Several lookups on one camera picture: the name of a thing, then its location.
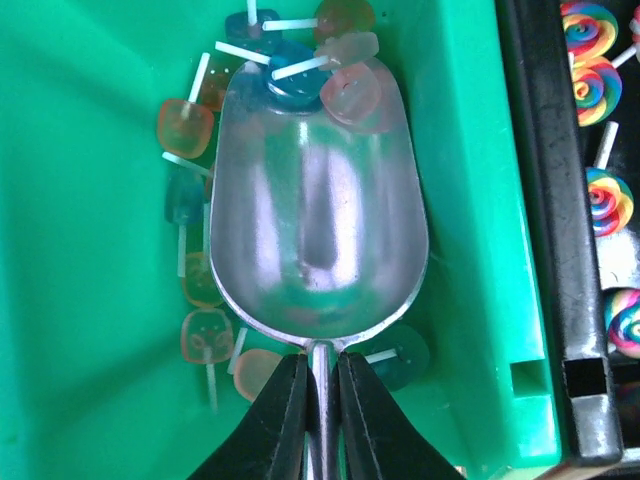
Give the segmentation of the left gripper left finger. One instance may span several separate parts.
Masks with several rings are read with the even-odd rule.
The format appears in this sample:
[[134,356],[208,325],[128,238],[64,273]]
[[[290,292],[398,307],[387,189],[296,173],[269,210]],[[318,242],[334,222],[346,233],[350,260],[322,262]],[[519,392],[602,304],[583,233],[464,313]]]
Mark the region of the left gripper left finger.
[[307,420],[309,366],[285,356],[230,436],[191,479],[299,479]]

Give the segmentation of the green bin with lollipops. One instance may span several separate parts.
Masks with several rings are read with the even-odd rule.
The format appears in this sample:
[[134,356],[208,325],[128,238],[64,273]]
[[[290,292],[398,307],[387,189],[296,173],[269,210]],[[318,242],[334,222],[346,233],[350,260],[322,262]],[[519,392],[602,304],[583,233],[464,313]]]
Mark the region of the green bin with lollipops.
[[[181,479],[248,409],[180,352],[189,306],[155,122],[242,1],[1,5],[1,475]],[[431,237],[396,398],[471,479],[529,479],[561,440],[491,1],[376,1]]]

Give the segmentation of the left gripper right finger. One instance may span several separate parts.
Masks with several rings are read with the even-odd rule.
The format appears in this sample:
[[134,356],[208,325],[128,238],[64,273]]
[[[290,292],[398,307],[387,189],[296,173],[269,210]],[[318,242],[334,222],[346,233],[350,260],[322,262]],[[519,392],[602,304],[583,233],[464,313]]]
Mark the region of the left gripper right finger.
[[364,356],[337,360],[341,426],[349,479],[461,479],[411,424]]

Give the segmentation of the metal scoop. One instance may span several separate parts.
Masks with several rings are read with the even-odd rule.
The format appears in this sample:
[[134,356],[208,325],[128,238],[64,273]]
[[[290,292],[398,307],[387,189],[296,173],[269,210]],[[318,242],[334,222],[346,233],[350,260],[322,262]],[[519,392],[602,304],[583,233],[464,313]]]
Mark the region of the metal scoop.
[[428,227],[396,79],[378,59],[379,127],[276,104],[244,63],[222,109],[210,211],[211,270],[226,303],[262,334],[306,352],[318,427],[307,471],[335,479],[336,357],[396,322],[417,296]]

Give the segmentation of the black bin with swirl lollipops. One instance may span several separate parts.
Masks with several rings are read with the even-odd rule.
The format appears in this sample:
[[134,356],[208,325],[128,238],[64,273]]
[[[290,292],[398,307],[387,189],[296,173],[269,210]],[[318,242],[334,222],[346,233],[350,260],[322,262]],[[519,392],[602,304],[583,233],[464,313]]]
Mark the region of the black bin with swirl lollipops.
[[563,458],[558,474],[637,475],[639,367],[607,353],[596,242],[556,1],[500,1],[497,19]]

